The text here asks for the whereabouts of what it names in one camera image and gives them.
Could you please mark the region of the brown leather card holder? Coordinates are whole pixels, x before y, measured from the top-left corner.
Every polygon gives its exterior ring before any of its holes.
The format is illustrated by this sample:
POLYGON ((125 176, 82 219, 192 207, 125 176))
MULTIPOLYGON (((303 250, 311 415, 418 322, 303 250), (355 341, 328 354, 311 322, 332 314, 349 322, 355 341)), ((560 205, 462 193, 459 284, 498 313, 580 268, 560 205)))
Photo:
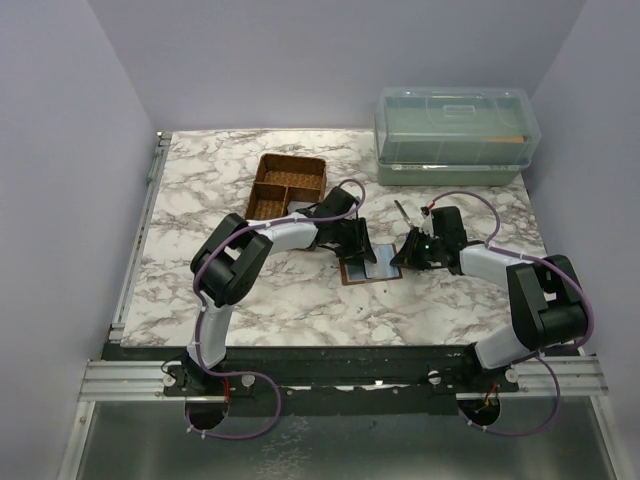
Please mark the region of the brown leather card holder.
POLYGON ((396 247, 393 244, 375 245, 373 251, 377 259, 376 263, 366 260, 339 262, 343 285, 394 281, 403 278, 401 269, 391 265, 391 260, 396 254, 396 247))

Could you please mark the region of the brown woven basket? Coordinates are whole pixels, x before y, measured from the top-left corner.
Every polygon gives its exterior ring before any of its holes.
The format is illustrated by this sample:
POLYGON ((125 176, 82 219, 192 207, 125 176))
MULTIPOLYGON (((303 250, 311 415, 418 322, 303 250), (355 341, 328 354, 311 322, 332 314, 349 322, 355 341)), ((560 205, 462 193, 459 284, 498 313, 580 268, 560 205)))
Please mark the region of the brown woven basket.
POLYGON ((327 167, 323 159, 267 153, 260 158, 249 195, 245 219, 251 224, 269 224, 260 231, 273 243, 270 253, 311 247, 318 229, 312 223, 277 225, 278 218, 294 218, 289 214, 290 201, 319 203, 324 199, 327 167))

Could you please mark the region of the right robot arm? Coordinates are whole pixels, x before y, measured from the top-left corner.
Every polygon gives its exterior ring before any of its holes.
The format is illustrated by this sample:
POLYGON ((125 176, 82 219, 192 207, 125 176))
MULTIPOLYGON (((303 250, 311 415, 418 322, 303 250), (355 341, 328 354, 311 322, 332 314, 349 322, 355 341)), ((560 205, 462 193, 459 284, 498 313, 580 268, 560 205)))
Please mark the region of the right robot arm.
POLYGON ((464 350, 459 371, 467 389, 483 391, 496 380, 496 369, 589 333, 590 310, 567 257, 519 258, 470 241, 454 206, 424 207, 422 213, 431 227, 412 227, 391 266, 445 269, 488 281, 508 294, 510 323, 464 350))

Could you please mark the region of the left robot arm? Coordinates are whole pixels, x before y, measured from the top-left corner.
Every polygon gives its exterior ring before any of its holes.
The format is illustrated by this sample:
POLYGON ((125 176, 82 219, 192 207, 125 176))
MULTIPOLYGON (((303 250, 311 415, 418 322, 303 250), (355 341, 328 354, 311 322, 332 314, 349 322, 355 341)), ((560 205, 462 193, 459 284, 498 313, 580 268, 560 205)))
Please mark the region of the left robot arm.
POLYGON ((201 395, 214 393, 222 380, 217 366, 226 356, 226 337, 234 306, 254 286, 269 256, 328 249, 344 262, 377 261, 366 219, 359 215, 366 192, 354 196, 342 185, 324 200, 283 217, 223 218, 191 261, 192 289, 200 301, 194 333, 187 346, 193 365, 187 382, 201 395))

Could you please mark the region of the stack of credit cards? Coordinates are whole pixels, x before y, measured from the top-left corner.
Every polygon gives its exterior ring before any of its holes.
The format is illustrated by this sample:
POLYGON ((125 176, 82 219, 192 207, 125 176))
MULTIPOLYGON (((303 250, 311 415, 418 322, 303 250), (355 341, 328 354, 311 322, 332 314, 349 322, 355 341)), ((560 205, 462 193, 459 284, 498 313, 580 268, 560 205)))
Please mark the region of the stack of credit cards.
POLYGON ((290 201, 287 205, 287 212, 289 214, 299 210, 306 209, 313 205, 312 202, 304 202, 304 201, 290 201))

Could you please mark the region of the clear lidded plastic box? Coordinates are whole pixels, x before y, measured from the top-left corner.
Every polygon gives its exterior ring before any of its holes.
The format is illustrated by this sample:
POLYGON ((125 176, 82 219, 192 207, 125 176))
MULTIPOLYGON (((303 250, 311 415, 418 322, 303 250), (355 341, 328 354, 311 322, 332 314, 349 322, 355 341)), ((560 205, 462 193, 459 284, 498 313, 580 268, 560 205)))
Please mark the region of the clear lidded plastic box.
POLYGON ((386 88, 374 115, 384 186, 504 186, 541 139, 526 93, 511 88, 386 88))

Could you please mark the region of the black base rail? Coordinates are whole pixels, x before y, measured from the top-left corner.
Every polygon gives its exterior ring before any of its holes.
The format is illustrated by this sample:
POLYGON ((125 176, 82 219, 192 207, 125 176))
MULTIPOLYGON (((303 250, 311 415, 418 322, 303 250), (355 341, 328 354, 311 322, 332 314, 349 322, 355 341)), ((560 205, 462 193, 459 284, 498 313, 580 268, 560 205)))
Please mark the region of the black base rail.
POLYGON ((239 416, 333 416, 429 413, 454 415, 457 399, 517 391, 503 369, 466 370, 460 346, 230 347, 219 372, 257 371, 279 387, 231 380, 230 407, 239 416))

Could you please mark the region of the aluminium side rail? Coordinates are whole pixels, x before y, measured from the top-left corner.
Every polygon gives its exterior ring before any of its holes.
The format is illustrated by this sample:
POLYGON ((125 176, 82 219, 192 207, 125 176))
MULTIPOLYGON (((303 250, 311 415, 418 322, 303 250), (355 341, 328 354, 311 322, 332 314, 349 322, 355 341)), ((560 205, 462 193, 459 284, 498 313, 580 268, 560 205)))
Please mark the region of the aluminium side rail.
POLYGON ((148 226, 159 191, 159 184, 161 182, 162 172, 166 163, 173 133, 158 132, 157 136, 158 142, 146 177, 146 193, 141 215, 134 235, 134 243, 127 263, 125 277, 109 328, 109 343, 120 344, 123 339, 130 302, 136 284, 144 245, 148 235, 148 226))

